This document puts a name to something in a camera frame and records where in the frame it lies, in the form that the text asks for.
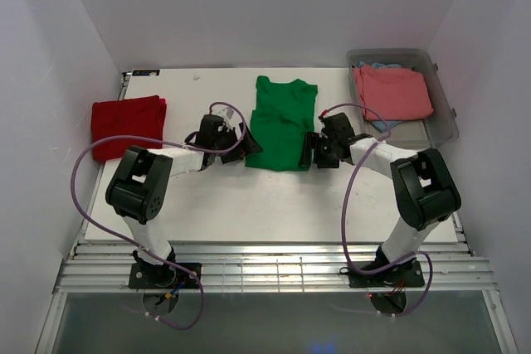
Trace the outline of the green t-shirt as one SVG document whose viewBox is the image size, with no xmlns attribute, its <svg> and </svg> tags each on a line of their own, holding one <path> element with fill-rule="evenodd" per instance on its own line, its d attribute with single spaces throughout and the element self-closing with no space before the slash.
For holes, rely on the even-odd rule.
<svg viewBox="0 0 531 354">
<path fill-rule="evenodd" d="M 308 169 L 299 161 L 305 134 L 314 131 L 317 94 L 317 85 L 300 79 L 275 83 L 265 75 L 257 77 L 250 129 L 262 152 L 246 157 L 247 167 L 275 172 Z"/>
</svg>

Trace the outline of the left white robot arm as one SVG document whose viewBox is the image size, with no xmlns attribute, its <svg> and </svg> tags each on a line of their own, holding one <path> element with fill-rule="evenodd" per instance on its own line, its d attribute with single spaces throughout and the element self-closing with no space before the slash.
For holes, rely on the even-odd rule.
<svg viewBox="0 0 531 354">
<path fill-rule="evenodd" d="M 165 238 L 158 215 L 172 177 L 200 172 L 215 158 L 222 163 L 242 160 L 262 153 L 247 124 L 239 123 L 241 135 L 231 126 L 228 116 L 206 114 L 197 133 L 186 144 L 195 147 L 147 149 L 129 147 L 121 158 L 105 193 L 105 200 L 120 216 L 139 244 L 134 252 L 142 275 L 156 286 L 167 287 L 176 277 L 173 248 Z"/>
</svg>

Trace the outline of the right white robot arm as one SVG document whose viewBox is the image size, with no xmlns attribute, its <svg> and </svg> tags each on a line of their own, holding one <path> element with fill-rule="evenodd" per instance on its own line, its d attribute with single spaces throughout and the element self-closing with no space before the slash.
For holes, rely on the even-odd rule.
<svg viewBox="0 0 531 354">
<path fill-rule="evenodd" d="M 395 147 L 384 137 L 356 134 L 344 113 L 319 117 L 323 128 L 304 136 L 300 165 L 337 168 L 347 162 L 359 173 L 366 167 L 391 180 L 399 218 L 374 260 L 358 267 L 345 251 L 347 274 L 376 277 L 394 285 L 419 255 L 420 247 L 437 226 L 461 207 L 461 197 L 448 167 L 435 148 L 420 152 Z"/>
</svg>

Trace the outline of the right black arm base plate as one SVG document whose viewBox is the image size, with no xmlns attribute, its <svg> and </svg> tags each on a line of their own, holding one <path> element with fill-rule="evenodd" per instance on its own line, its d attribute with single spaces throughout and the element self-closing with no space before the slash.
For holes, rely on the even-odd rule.
<svg viewBox="0 0 531 354">
<path fill-rule="evenodd" d="M 354 273 L 348 267 L 342 267 L 339 274 L 348 278 L 350 288 L 422 288 L 425 285 L 421 265 L 416 258 L 378 274 Z"/>
</svg>

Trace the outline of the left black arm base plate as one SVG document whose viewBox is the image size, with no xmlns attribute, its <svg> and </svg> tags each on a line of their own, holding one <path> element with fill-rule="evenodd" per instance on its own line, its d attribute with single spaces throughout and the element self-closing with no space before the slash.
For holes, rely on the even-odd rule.
<svg viewBox="0 0 531 354">
<path fill-rule="evenodd" d="M 163 265 L 135 263 L 129 273 L 129 289 L 197 289 L 198 283 L 193 276 L 182 269 Z"/>
</svg>

